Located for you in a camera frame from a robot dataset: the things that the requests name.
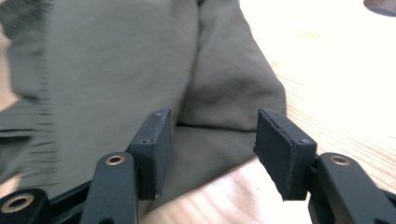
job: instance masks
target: wooden table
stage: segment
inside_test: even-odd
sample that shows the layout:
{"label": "wooden table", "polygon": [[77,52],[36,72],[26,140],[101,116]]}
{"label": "wooden table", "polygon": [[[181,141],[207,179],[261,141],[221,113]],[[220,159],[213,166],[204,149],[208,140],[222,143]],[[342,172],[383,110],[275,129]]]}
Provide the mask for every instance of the wooden table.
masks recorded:
{"label": "wooden table", "polygon": [[[318,152],[357,160],[396,192],[396,18],[362,1],[241,0],[252,32],[286,87],[288,116]],[[4,53],[7,41],[0,36]],[[0,54],[0,109],[15,101]],[[282,203],[256,161],[188,193],[143,223],[310,223],[307,202]]]}

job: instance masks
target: folded cloth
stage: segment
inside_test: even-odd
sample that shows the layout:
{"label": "folded cloth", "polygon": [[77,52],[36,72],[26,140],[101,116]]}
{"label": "folded cloth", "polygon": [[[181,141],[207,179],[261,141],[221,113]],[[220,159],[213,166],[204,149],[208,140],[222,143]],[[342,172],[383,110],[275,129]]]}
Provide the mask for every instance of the folded cloth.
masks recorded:
{"label": "folded cloth", "polygon": [[[7,28],[26,10],[36,22]],[[36,99],[15,161],[20,188],[54,197],[91,179],[147,114],[169,107],[173,162],[147,212],[253,158],[257,110],[286,111],[238,0],[8,0],[0,20],[11,31],[13,90]]]}

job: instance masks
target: garment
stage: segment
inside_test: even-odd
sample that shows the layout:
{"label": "garment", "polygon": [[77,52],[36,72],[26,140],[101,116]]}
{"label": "garment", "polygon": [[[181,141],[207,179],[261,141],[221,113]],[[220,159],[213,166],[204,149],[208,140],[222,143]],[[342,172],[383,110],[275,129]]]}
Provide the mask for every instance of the garment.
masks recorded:
{"label": "garment", "polygon": [[0,113],[0,181],[54,197],[172,108],[173,161],[154,209],[254,157],[259,108],[285,92],[237,0],[8,0],[12,89]]}

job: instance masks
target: wooden surface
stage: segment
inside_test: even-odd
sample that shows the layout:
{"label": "wooden surface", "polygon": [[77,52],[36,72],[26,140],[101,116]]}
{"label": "wooden surface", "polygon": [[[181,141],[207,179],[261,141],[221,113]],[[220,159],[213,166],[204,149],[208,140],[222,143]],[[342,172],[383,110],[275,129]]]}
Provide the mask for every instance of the wooden surface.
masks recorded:
{"label": "wooden surface", "polygon": [[[396,193],[396,18],[362,1],[241,0],[253,34],[288,95],[288,116],[320,153],[357,160]],[[0,36],[0,109],[9,93]],[[143,223],[310,223],[306,202],[282,203],[251,161],[148,214]]]}

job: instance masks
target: olive green cloth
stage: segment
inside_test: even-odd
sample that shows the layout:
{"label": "olive green cloth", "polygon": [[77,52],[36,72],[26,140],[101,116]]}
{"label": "olive green cloth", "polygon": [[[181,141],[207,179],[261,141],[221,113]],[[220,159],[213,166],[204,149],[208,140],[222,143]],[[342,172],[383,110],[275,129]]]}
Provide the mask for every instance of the olive green cloth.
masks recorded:
{"label": "olive green cloth", "polygon": [[286,110],[237,0],[8,0],[0,21],[21,96],[0,113],[0,181],[22,172],[20,188],[91,179],[169,107],[173,161],[151,210],[253,158],[258,109]]}

